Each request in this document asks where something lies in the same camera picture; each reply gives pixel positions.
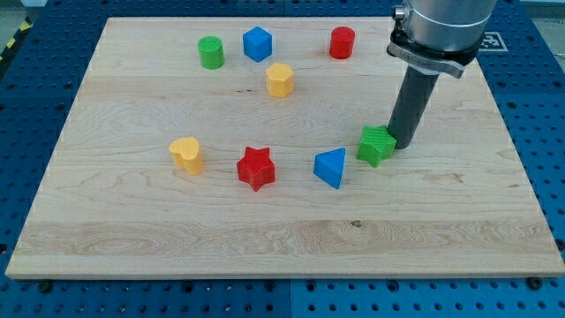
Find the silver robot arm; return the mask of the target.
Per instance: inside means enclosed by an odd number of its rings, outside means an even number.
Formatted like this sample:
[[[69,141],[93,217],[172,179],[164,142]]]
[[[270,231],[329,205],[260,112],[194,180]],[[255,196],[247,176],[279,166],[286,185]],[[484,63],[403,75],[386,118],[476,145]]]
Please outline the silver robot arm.
[[[495,0],[404,0],[387,53],[425,75],[461,78],[477,55]]]

